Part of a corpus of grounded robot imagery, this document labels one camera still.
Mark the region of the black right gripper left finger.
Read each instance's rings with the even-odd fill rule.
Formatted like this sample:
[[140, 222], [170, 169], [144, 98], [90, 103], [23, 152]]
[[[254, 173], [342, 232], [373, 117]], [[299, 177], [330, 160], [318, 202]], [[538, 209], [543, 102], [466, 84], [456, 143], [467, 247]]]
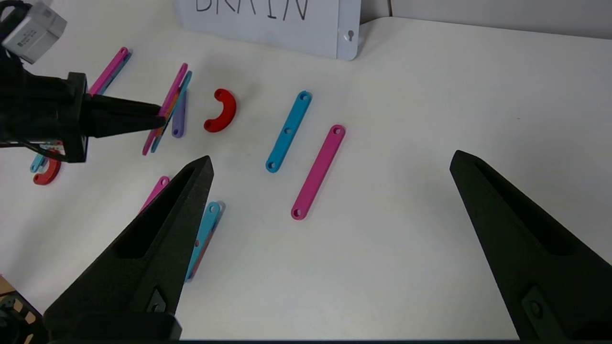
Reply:
[[174, 312], [213, 178], [207, 155], [184, 166], [44, 314], [143, 312], [155, 292]]

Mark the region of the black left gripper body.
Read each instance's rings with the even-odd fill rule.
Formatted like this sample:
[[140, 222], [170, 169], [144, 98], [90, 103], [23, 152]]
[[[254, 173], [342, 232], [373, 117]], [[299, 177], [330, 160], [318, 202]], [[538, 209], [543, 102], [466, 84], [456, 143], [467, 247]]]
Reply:
[[81, 128], [82, 106], [89, 100], [87, 78], [70, 72], [66, 79], [31, 74], [1, 65], [2, 148], [28, 148], [68, 163], [86, 161], [88, 139]]

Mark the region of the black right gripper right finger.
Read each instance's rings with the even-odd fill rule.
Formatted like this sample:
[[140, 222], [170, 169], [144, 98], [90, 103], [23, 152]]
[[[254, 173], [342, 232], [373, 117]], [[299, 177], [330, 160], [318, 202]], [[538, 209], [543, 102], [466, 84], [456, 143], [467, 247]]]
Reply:
[[479, 157], [449, 170], [518, 336], [609, 341], [610, 264]]

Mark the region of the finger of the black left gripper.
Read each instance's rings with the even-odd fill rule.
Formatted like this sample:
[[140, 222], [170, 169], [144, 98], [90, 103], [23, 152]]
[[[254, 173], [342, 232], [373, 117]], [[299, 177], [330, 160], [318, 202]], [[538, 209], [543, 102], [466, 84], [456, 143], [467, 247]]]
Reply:
[[138, 131], [155, 130], [166, 124], [162, 116], [102, 116], [90, 122], [90, 137], [97, 139]]
[[157, 116], [161, 110], [161, 106], [156, 104], [103, 95], [91, 95], [90, 108], [92, 111], [125, 116]]

